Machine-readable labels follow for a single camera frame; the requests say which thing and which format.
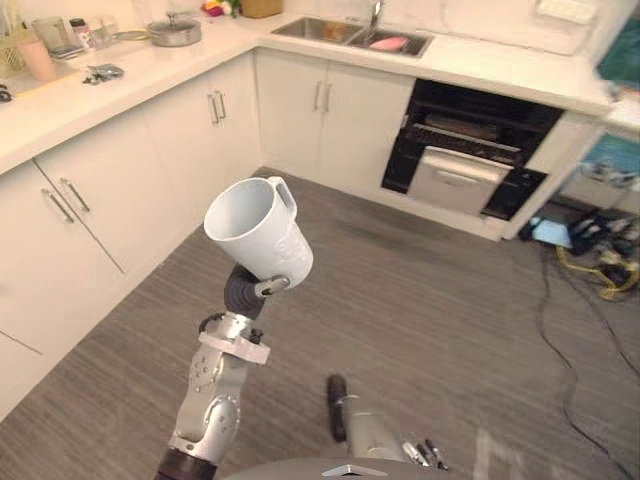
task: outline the backsplash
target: backsplash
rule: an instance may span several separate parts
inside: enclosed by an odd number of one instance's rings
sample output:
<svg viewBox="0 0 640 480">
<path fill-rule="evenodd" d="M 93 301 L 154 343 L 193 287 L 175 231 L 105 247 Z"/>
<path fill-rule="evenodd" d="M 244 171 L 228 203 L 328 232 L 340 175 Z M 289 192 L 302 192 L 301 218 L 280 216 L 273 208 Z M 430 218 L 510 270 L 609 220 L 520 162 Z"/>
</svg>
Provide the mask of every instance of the backsplash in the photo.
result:
<svg viewBox="0 0 640 480">
<path fill-rule="evenodd" d="M 593 25 L 534 13 L 538 0 L 386 0 L 382 24 L 581 54 L 597 60 L 636 0 L 585 0 L 599 7 Z M 285 9 L 309 15 L 366 20 L 373 0 L 285 0 Z"/>
<path fill-rule="evenodd" d="M 534 14 L 539 0 L 386 0 L 382 26 L 579 54 L 597 63 L 638 0 L 582 0 L 596 3 L 593 25 L 583 26 Z M 120 28 L 139 27 L 169 8 L 197 8 L 202 0 L 20 0 L 27 21 L 38 17 L 114 15 Z M 285 10 L 333 18 L 369 18 L 373 0 L 284 0 Z"/>
<path fill-rule="evenodd" d="M 121 29 L 139 28 L 164 17 L 168 10 L 199 8 L 201 0 L 20 0 L 27 22 L 47 16 L 91 17 L 111 14 Z"/>
</svg>

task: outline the mug handle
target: mug handle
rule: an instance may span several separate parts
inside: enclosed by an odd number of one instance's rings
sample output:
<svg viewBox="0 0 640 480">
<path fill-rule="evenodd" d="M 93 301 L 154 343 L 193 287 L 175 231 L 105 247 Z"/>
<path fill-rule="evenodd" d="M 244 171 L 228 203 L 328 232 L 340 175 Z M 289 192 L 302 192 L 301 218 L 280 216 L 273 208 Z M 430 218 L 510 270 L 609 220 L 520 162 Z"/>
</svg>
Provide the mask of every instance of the mug handle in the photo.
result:
<svg viewBox="0 0 640 480">
<path fill-rule="evenodd" d="M 295 220 L 296 215 L 298 214 L 298 205 L 296 204 L 293 195 L 291 195 L 291 190 L 289 190 L 284 179 L 282 177 L 269 177 L 267 181 L 274 186 L 280 195 L 280 198 L 282 198 L 284 205 L 291 212 L 291 219 Z"/>
</svg>

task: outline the power strip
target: power strip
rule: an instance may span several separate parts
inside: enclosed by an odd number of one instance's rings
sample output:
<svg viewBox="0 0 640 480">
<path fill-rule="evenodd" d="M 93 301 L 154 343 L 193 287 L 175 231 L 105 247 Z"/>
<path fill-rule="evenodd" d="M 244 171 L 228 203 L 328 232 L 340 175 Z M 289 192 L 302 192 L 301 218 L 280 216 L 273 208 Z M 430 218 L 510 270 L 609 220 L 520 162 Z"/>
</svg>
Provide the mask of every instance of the power strip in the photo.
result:
<svg viewBox="0 0 640 480">
<path fill-rule="evenodd" d="M 535 12 L 580 25 L 590 25 L 598 13 L 598 5 L 593 0 L 539 0 Z"/>
</svg>

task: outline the cooking pot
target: cooking pot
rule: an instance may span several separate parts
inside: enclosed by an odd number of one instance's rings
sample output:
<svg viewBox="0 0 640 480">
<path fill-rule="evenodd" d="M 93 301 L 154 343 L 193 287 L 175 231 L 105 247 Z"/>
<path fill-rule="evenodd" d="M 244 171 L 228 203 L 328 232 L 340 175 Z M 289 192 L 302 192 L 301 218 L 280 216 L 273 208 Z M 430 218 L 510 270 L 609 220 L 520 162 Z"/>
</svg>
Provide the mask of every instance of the cooking pot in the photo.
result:
<svg viewBox="0 0 640 480">
<path fill-rule="evenodd" d="M 202 40 L 200 22 L 177 20 L 169 16 L 169 21 L 153 22 L 147 26 L 151 43 L 158 47 L 186 47 Z"/>
</svg>

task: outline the white countertop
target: white countertop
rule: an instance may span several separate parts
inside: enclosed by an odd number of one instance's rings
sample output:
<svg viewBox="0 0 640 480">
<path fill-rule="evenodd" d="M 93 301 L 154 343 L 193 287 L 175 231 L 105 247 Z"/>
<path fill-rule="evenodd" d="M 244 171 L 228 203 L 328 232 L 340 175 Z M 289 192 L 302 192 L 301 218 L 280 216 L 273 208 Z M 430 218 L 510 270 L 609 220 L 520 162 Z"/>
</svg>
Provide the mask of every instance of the white countertop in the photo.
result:
<svg viewBox="0 0 640 480">
<path fill-rule="evenodd" d="M 614 104 L 604 123 L 612 135 L 640 142 L 640 99 L 623 96 Z"/>
<path fill-rule="evenodd" d="M 203 40 L 167 49 L 124 42 L 72 61 L 80 72 L 0 104 L 0 174 L 129 108 L 257 46 L 298 52 L 445 83 L 463 85 L 604 116 L 612 110 L 604 83 L 579 57 L 436 36 L 420 59 L 269 34 L 299 18 L 204 21 Z M 85 65 L 115 63 L 123 79 L 83 85 Z"/>
</svg>

